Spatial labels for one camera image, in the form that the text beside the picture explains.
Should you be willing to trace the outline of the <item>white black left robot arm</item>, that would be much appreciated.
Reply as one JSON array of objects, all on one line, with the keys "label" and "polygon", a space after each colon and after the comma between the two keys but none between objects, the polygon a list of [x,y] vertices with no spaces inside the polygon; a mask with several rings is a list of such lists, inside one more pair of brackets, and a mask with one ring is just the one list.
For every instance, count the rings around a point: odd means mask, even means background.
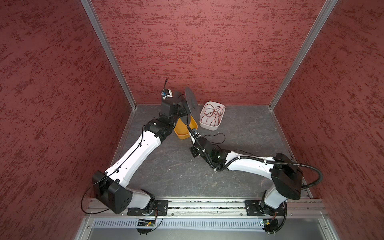
[{"label": "white black left robot arm", "polygon": [[172,133],[179,118],[188,117],[190,111],[186,100],[161,104],[165,113],[142,127],[135,144],[105,172],[97,171],[92,177],[96,198],[115,214],[127,208],[152,211],[155,197],[144,190],[128,189],[127,186],[144,160]]}]

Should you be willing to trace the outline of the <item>grey perforated cable spool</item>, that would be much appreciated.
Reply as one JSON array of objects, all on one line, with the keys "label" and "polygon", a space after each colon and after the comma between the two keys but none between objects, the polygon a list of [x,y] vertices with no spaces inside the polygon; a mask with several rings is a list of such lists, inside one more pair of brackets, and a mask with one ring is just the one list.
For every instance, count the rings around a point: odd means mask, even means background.
[{"label": "grey perforated cable spool", "polygon": [[184,98],[182,106],[185,114],[181,117],[182,122],[189,125],[193,118],[198,123],[201,119],[200,108],[193,91],[189,87],[185,89]]}]

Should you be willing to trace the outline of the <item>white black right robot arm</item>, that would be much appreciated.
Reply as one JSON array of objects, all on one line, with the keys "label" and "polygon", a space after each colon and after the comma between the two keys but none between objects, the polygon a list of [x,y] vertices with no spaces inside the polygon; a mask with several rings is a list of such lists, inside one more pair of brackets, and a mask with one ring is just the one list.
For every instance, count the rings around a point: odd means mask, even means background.
[{"label": "white black right robot arm", "polygon": [[216,172],[241,171],[273,181],[273,186],[264,192],[259,203],[265,214],[272,214],[287,200],[301,198],[303,172],[284,154],[274,157],[243,155],[217,149],[204,138],[193,140],[191,153],[194,157],[202,157]]}]

